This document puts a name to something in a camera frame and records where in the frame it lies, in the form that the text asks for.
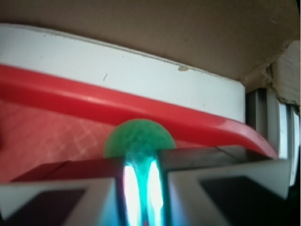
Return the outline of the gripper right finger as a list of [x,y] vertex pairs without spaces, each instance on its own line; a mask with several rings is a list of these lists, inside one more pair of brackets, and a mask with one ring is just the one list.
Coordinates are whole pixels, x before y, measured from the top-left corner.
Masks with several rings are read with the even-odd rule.
[[167,226],[286,226],[290,164],[240,146],[158,154]]

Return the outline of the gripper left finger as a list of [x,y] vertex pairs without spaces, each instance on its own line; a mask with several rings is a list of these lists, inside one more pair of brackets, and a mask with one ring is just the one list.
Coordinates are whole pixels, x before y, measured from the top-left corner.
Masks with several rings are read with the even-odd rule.
[[0,185],[3,226],[122,226],[123,159],[60,161]]

